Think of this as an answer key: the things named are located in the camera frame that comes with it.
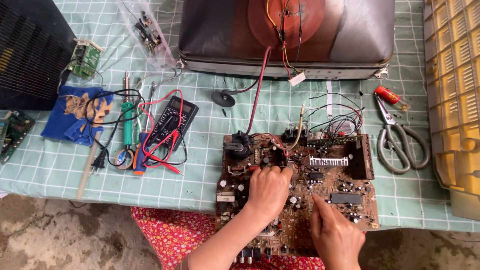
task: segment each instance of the tablecloth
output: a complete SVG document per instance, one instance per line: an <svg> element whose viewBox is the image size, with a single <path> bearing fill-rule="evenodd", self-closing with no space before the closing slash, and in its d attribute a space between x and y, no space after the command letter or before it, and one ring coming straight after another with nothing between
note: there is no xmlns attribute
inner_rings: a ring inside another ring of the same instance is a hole
<svg viewBox="0 0 480 270"><path fill-rule="evenodd" d="M130 35L115 0L55 0L58 8L79 39L93 40L105 49L99 64L105 89L120 90L125 71L131 72L131 80L149 74L145 85L167 79L172 71L156 71L146 64L146 53L136 36ZM178 55L177 43L180 30L183 2L180 0L151 0L150 9L168 41L174 56ZM395 53L390 61L387 80L306 81L291 87L285 80L264 80L259 105L255 115L253 132L268 131L282 134L287 126L298 122L302 103L307 108L319 107L325 98L308 99L331 91L353 99L364 110L362 132L371 135L371 147L376 189L376 198L382 228L411 227L454 231L480 231L480 223L452 216L448 192L443 190L430 164L423 170L411 170L403 175L392 174L378 160L376 138L383 128L383 120L371 95L378 85L390 88L412 105L412 108L396 120L407 124L424 138L430 138L426 112L426 89L423 49L423 1L397 0L395 12ZM85 81L70 75L67 84L73 86L100 85L98 77ZM155 99L163 97L172 89L183 91L186 100L195 103L199 112L185 136L188 161L178 166L185 176L157 168L147 170L138 177L131 171L107 166L98 175L89 178L82 201L117 203L129 206L181 209L213 213L215 209L216 182L221 174L222 138L237 130L245 130L252 109L254 91L236 95L237 104L225 109L212 103L213 90L244 89L253 80L199 74L184 70L176 80L160 86ZM348 101L333 97L333 101ZM119 115L120 98L110 119ZM153 107L158 117L165 103ZM346 112L333 107L333 115ZM44 139L40 136L48 111L29 112L37 119L34 129L7 164L0 168L0 191L34 197L74 199L89 148L70 142ZM308 117L308 125L322 123L327 119L326 110ZM111 127L106 128L102 141L106 140ZM110 147L112 156L122 149L122 130L114 137ZM412 141L416 156L420 147ZM398 157L391 159L400 165ZM182 160L179 148L172 160Z"/></svg>

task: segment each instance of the concrete floor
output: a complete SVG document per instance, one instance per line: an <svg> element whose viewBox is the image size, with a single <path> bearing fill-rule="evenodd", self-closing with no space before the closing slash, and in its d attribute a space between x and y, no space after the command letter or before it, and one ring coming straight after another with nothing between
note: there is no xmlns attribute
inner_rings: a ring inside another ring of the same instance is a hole
<svg viewBox="0 0 480 270"><path fill-rule="evenodd" d="M371 232L368 269L480 269L480 233L401 229ZM9 195L0 199L2 270L154 270L160 263L130 208Z"/></svg>

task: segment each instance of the brown circuit board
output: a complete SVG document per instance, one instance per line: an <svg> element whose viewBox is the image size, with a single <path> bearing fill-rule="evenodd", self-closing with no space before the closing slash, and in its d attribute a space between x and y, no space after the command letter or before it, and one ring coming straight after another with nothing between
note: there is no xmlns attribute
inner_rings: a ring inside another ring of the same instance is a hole
<svg viewBox="0 0 480 270"><path fill-rule="evenodd" d="M226 135L224 144L231 142L232 136ZM288 152L293 153L288 158L265 135L252 138L247 159L234 160L224 150L222 175L217 183L216 231L248 200L252 172L275 165L293 170L289 197L279 216L242 250L245 257L317 257L309 229L312 192L340 210L360 230L378 228L375 189L368 181L374 179L368 135L331 139L328 146L325 142L304 140Z"/></svg>

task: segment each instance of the person's left hand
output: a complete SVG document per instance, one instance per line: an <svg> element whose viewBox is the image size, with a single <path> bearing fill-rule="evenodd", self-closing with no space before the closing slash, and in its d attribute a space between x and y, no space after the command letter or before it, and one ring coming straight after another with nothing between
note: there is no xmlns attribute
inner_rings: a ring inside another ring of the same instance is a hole
<svg viewBox="0 0 480 270"><path fill-rule="evenodd" d="M292 174L291 168L285 167L281 171L278 166L254 171L245 207L258 213L266 225L270 223L280 214L287 201Z"/></svg>

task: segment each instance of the scissors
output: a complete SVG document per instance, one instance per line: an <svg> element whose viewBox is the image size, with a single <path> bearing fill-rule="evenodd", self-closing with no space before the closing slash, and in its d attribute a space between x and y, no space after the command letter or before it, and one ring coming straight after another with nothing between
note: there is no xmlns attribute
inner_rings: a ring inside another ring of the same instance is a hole
<svg viewBox="0 0 480 270"><path fill-rule="evenodd" d="M397 173L406 173L410 170L411 167L415 169L425 168L431 159L430 147L427 144L427 142L418 133L413 131L411 128L397 123L393 119L392 115L386 110L385 105L380 100L380 96L378 96L376 93L374 95L375 95L375 98L377 99L378 105L380 107L380 110L382 111L382 115L386 122L385 128L380 131L380 135L378 136L378 142L377 142L377 151L378 151L378 156L380 157L380 160L383 162L383 164L385 164L387 168ZM393 139L392 127L394 127L398 132L398 134L400 135L405 152L402 150L402 148L398 146L398 144ZM423 150L423 160L418 163L413 158L412 150L409 147L407 133L420 143L420 146ZM393 146L393 148L395 149L395 152L400 157L400 160L402 160L404 164L403 168L397 168L397 167L394 167L392 164L388 163L384 153L384 145L386 140L388 140L388 143Z"/></svg>

